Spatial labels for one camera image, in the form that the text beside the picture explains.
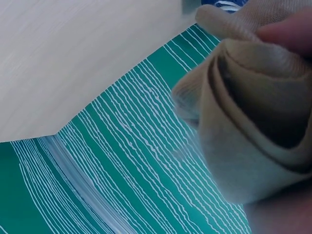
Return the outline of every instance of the striped fabric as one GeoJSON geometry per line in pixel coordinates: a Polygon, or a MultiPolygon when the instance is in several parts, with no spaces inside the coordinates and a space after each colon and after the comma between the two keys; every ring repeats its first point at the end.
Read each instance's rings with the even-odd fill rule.
{"type": "Polygon", "coordinates": [[[171,88],[217,43],[194,25],[56,136],[1,144],[0,233],[251,233],[172,112],[171,88]]]}

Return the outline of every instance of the green fabric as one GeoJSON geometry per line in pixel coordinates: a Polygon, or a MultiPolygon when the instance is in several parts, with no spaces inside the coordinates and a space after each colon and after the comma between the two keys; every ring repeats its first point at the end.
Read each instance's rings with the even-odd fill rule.
{"type": "Polygon", "coordinates": [[[0,233],[251,233],[172,112],[170,89],[217,43],[192,26],[56,136],[1,144],[0,233]]]}

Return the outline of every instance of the folded cloth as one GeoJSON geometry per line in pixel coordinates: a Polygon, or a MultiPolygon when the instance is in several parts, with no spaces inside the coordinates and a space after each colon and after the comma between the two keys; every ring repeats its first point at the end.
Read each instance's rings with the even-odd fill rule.
{"type": "Polygon", "coordinates": [[[197,11],[199,26],[222,41],[172,97],[229,202],[259,201],[312,176],[312,65],[255,34],[307,6],[312,0],[249,0],[233,14],[197,11]]]}

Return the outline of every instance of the wooden surface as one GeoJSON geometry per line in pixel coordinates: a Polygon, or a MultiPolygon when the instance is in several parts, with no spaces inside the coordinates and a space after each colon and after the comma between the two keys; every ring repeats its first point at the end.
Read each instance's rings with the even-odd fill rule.
{"type": "Polygon", "coordinates": [[[194,23],[197,0],[0,1],[0,142],[57,133],[194,23]]]}

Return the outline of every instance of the beige cloth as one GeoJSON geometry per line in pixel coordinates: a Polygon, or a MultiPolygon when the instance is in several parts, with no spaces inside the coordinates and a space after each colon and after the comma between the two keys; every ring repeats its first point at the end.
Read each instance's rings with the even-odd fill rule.
{"type": "Polygon", "coordinates": [[[306,6],[312,0],[249,0],[233,14],[197,11],[198,24],[223,40],[172,96],[229,202],[255,202],[312,176],[312,66],[255,34],[306,6]]]}

